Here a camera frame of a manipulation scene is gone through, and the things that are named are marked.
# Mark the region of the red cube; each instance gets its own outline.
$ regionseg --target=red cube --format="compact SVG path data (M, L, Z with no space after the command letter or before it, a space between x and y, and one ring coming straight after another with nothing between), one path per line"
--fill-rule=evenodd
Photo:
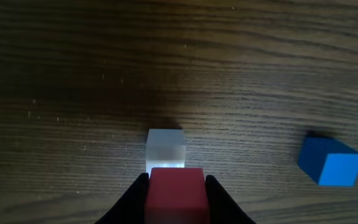
M208 224L209 206L201 168L153 168L145 206L146 224Z

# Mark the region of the tabletop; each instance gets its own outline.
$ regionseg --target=tabletop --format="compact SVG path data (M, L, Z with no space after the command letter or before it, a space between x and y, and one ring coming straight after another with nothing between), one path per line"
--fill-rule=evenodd
M358 223L298 166L308 131L358 150L358 1L0 0L0 223L93 223L150 128L257 223Z

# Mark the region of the block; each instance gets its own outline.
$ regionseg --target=block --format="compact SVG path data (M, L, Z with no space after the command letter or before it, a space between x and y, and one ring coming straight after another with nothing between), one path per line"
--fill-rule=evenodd
M183 130L150 129L146 142L146 172L153 167L184 167L186 143Z
M209 223L209 204L200 168L153 168L145 224Z
M358 176L358 152L333 138L306 137L299 167L320 186L354 186Z

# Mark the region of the red cube's top face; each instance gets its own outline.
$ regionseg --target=red cube's top face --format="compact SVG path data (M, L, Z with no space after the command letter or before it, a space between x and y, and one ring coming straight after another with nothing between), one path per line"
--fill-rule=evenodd
M208 198L201 168L153 168L146 210L205 210Z

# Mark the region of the blue cube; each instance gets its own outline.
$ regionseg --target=blue cube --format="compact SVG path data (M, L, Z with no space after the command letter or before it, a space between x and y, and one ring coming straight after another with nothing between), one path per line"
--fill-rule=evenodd
M358 152L333 138L306 137L298 165L320 186L352 187Z

